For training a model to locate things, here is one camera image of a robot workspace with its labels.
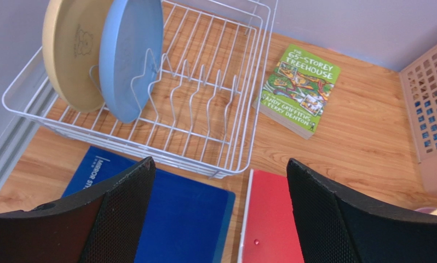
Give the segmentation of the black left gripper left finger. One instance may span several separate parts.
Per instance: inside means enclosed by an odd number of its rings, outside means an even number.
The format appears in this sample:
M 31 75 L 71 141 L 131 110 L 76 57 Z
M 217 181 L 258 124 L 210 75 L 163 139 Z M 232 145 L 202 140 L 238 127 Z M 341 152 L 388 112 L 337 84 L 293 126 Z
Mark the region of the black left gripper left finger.
M 32 210 L 0 214 L 0 262 L 134 262 L 156 164 L 121 173 Z

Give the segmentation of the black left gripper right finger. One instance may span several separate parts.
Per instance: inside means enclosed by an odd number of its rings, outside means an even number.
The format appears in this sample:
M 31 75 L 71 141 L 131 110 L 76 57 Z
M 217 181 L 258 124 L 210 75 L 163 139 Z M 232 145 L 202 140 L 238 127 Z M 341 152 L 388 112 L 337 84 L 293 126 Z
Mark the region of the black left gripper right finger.
M 296 159 L 286 167 L 305 262 L 437 262 L 437 216 L 333 181 Z

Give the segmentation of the blue plate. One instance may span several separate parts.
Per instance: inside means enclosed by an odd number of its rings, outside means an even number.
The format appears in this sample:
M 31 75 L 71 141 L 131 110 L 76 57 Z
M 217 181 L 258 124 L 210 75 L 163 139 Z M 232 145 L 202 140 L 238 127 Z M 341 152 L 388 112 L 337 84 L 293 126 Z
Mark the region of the blue plate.
M 161 1 L 113 1 L 103 27 L 99 75 L 110 112 L 131 123 L 147 104 L 163 50 Z

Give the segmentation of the yellow plate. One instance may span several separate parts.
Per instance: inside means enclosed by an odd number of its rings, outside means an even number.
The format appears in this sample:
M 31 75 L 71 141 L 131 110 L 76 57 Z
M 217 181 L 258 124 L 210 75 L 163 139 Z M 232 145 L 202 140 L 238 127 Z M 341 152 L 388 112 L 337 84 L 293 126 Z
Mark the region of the yellow plate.
M 49 80 L 69 106 L 98 110 L 104 99 L 97 87 L 99 51 L 112 1 L 50 1 L 44 17 L 42 52 Z

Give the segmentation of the pink plate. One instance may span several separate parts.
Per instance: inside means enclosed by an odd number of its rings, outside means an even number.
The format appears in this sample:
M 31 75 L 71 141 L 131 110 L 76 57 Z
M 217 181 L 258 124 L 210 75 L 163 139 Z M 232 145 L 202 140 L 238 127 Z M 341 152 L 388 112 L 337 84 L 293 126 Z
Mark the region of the pink plate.
M 422 208 L 415 209 L 415 211 L 425 214 L 431 214 L 435 210 L 437 210 L 437 208 L 434 207 L 422 207 Z

